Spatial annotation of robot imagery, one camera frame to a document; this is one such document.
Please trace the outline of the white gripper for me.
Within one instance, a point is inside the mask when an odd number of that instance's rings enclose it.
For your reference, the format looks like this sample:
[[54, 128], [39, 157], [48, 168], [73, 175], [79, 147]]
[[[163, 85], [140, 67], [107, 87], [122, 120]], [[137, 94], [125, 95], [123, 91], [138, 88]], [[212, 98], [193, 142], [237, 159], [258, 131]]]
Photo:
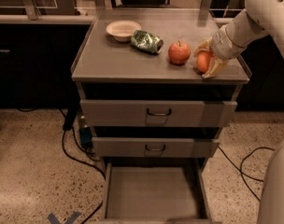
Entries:
[[235, 38], [234, 27], [226, 24], [213, 34], [212, 39], [209, 38], [199, 44], [193, 56], [197, 57], [202, 51], [213, 51], [216, 57], [210, 59], [208, 70], [202, 74], [202, 78], [212, 78], [226, 67], [227, 60], [238, 57], [245, 49], [246, 46], [239, 44]]

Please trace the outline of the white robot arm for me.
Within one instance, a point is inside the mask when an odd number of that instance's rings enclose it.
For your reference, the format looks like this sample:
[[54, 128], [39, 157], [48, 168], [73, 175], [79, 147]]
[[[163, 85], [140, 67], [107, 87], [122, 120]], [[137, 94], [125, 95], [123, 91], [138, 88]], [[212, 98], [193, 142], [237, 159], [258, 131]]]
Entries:
[[[245, 8], [194, 51], [194, 57], [202, 51], [213, 53], [202, 77], [216, 76], [248, 44], [267, 35], [284, 59], [284, 0], [245, 0]], [[264, 175], [257, 224], [284, 224], [284, 140], [275, 148]]]

